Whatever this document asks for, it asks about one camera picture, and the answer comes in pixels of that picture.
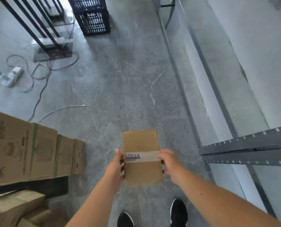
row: black sneaker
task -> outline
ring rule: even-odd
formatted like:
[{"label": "black sneaker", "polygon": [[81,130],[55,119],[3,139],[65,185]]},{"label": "black sneaker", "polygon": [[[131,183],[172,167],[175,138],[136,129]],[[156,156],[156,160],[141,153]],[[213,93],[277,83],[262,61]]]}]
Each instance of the black sneaker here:
[{"label": "black sneaker", "polygon": [[188,213],[185,203],[176,198],[170,207],[171,225],[170,227],[185,227],[188,222]]},{"label": "black sneaker", "polygon": [[117,227],[134,227],[132,217],[128,213],[122,212],[118,216]]}]

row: packing tape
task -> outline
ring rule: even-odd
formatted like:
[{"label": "packing tape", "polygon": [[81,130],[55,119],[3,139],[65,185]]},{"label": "packing tape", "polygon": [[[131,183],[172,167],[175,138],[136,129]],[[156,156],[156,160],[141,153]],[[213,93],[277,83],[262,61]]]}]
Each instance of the packing tape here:
[{"label": "packing tape", "polygon": [[126,163],[144,163],[144,162],[158,162],[160,161],[156,155],[160,153],[157,151],[145,152],[127,152],[125,153]]}]

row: stack of cardboard boxes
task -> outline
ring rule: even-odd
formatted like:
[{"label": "stack of cardboard boxes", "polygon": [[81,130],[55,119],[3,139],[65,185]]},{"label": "stack of cardboard boxes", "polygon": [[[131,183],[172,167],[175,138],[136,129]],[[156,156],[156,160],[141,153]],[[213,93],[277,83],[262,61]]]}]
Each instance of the stack of cardboard boxes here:
[{"label": "stack of cardboard boxes", "polygon": [[85,142],[0,113],[0,185],[85,170]]},{"label": "stack of cardboard boxes", "polygon": [[64,227],[67,222],[45,209],[44,200],[30,190],[0,195],[0,227]]}]

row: right hand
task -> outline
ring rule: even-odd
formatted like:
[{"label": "right hand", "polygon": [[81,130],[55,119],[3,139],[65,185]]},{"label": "right hand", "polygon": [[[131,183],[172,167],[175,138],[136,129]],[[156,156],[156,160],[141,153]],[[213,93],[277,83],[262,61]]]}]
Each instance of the right hand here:
[{"label": "right hand", "polygon": [[162,164],[166,165],[167,169],[163,170],[164,174],[169,174],[171,181],[178,184],[179,171],[183,169],[179,158],[169,149],[161,149],[161,152],[156,155],[157,158],[162,159]]}]

